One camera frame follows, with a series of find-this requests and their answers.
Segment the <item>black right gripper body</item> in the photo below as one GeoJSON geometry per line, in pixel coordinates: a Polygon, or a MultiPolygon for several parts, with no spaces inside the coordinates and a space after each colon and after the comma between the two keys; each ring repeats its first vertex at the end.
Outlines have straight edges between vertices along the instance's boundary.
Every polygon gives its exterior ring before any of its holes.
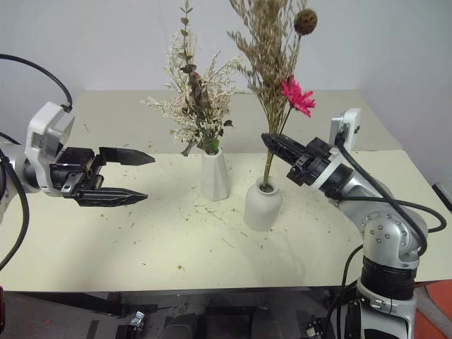
{"type": "Polygon", "coordinates": [[[330,150],[331,146],[327,142],[314,138],[306,145],[303,156],[291,166],[287,178],[299,186],[312,185],[330,165],[330,150]]]}

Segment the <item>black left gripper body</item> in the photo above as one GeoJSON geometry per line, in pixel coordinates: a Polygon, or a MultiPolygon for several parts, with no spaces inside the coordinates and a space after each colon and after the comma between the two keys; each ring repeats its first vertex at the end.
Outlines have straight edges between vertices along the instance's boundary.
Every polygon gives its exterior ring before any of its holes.
{"type": "Polygon", "coordinates": [[[105,163],[90,148],[66,148],[49,166],[53,188],[64,198],[78,198],[98,190],[103,183],[100,170],[105,163]]]}

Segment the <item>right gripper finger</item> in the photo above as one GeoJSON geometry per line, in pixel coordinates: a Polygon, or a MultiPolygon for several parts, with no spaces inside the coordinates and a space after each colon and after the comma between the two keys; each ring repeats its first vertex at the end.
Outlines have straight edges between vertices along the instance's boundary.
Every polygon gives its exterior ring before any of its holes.
{"type": "Polygon", "coordinates": [[[298,159],[300,159],[304,153],[291,153],[290,151],[282,147],[278,140],[278,136],[280,135],[275,135],[271,133],[262,133],[261,139],[264,145],[273,155],[277,156],[278,158],[285,161],[289,165],[295,164],[296,161],[298,161],[298,159]]]}
{"type": "Polygon", "coordinates": [[[286,136],[284,134],[278,136],[278,140],[282,147],[290,151],[291,153],[304,153],[306,151],[306,146],[302,145],[298,141],[286,136]]]}

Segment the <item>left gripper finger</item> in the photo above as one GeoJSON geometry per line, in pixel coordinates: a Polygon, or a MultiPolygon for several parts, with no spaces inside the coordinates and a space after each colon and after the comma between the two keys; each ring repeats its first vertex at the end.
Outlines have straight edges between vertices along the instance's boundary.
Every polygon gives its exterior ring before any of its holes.
{"type": "Polygon", "coordinates": [[[100,188],[80,190],[74,200],[83,207],[119,207],[128,206],[146,200],[148,194],[123,188],[100,188]]]}
{"type": "Polygon", "coordinates": [[[121,165],[140,166],[155,162],[155,158],[139,150],[127,148],[100,147],[100,157],[104,162],[114,162],[121,165]]]}

